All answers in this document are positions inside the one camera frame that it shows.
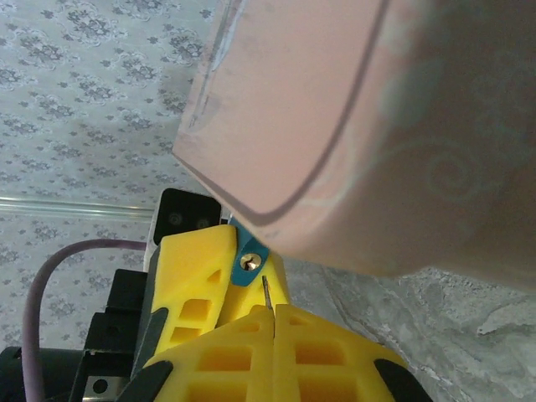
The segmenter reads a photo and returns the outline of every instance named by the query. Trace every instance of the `patterned wallpaper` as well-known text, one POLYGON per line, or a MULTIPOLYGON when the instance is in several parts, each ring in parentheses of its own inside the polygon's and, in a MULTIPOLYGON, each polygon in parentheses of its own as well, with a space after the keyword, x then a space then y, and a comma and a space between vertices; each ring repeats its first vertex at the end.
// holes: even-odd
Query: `patterned wallpaper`
POLYGON ((0 1, 2 195, 151 204, 216 0, 0 1))

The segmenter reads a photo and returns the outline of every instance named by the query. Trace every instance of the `pink plastic container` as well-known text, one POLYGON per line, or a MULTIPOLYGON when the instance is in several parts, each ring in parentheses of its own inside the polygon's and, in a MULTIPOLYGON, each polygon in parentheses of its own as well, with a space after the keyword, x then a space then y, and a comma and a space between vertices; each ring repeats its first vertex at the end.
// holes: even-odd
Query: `pink plastic container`
POLYGON ((173 152, 268 246, 536 288, 535 1, 224 2, 173 152))

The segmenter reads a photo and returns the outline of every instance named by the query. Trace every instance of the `gray marble surface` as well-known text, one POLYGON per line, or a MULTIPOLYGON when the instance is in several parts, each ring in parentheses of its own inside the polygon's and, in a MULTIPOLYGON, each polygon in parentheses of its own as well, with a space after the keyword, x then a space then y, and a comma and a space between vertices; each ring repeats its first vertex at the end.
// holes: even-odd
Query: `gray marble surface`
MULTIPOLYGON (((0 214, 0 350, 21 342, 24 298, 47 256, 92 238, 145 240, 149 224, 0 214)), ((92 250, 51 278, 41 342, 81 348, 114 271, 141 270, 136 251, 92 250)), ((286 261, 299 307, 360 332, 410 363, 436 402, 536 400, 536 296, 427 270, 397 280, 286 261)))

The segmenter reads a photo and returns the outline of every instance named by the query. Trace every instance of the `needle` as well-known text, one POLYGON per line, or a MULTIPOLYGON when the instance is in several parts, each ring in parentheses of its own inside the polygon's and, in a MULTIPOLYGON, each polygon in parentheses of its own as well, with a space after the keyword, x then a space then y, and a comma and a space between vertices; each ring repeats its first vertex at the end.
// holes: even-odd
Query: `needle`
POLYGON ((270 299, 270 288, 268 287, 268 279, 266 279, 266 276, 262 276, 262 288, 265 292, 266 307, 268 307, 270 310, 273 310, 270 299))

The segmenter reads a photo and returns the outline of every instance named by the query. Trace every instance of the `yellow 3d printed part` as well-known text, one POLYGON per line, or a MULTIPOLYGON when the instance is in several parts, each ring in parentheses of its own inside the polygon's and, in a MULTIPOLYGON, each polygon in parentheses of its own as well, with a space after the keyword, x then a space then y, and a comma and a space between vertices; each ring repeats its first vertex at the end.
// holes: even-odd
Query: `yellow 3d printed part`
MULTIPOLYGON (((151 312, 167 309, 155 353, 187 342, 264 305, 261 276, 247 287, 230 285, 236 229, 230 225, 162 239, 151 312)), ((270 255, 262 268, 274 303, 288 303, 282 260, 270 255)))
POLYGON ((147 366, 167 360, 173 371, 156 402, 269 402, 273 312, 264 308, 166 350, 147 366))

